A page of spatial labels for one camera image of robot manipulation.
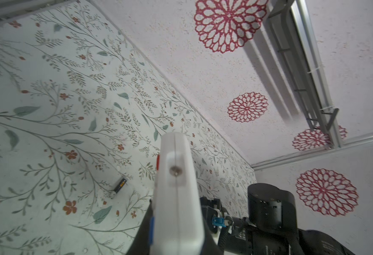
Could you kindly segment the white remote control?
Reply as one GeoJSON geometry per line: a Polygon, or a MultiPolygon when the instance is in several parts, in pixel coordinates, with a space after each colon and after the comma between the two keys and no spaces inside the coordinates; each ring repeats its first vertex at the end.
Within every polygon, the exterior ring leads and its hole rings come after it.
{"type": "Polygon", "coordinates": [[[194,161],[187,137],[162,136],[149,245],[152,255],[198,255],[205,240],[194,161]]]}

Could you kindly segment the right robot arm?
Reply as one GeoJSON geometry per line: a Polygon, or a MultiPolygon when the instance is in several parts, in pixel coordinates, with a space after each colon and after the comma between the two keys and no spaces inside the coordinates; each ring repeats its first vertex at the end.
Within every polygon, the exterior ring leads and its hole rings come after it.
{"type": "Polygon", "coordinates": [[[219,199],[200,198],[202,215],[223,255],[351,255],[333,237],[298,228],[292,193],[265,183],[248,187],[248,216],[232,217],[219,199]]]}

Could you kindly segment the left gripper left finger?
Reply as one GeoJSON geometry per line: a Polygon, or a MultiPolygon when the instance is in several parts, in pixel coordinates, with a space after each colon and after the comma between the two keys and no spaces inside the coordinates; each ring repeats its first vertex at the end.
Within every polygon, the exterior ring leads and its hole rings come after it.
{"type": "Polygon", "coordinates": [[[143,217],[141,225],[138,232],[127,251],[127,255],[148,255],[149,246],[149,231],[150,231],[150,220],[153,216],[152,213],[152,202],[150,202],[149,207],[143,217]]]}

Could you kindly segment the black AAA battery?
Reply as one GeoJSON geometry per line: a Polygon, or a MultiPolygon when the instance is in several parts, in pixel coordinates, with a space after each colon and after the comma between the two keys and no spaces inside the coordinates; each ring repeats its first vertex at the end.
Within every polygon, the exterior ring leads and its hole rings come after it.
{"type": "Polygon", "coordinates": [[[116,186],[110,192],[110,198],[114,199],[114,197],[120,192],[120,190],[124,187],[127,183],[127,179],[125,177],[121,178],[116,186]]]}

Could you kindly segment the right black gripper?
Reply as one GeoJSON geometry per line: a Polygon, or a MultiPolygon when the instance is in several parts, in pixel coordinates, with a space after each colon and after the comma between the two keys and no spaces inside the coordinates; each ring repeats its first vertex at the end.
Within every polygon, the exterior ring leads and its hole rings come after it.
{"type": "Polygon", "coordinates": [[[201,197],[200,204],[203,218],[207,221],[209,227],[211,227],[211,217],[216,214],[215,209],[228,212],[227,209],[222,206],[220,199],[208,199],[207,197],[201,197]]]}

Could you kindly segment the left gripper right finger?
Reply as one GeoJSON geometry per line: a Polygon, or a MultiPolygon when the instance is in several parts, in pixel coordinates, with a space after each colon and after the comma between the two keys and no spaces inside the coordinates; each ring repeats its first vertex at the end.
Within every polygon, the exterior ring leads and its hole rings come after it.
{"type": "Polygon", "coordinates": [[[205,239],[202,245],[201,255],[224,255],[224,252],[219,248],[212,236],[211,227],[208,226],[207,221],[203,218],[203,226],[205,231],[205,239]]]}

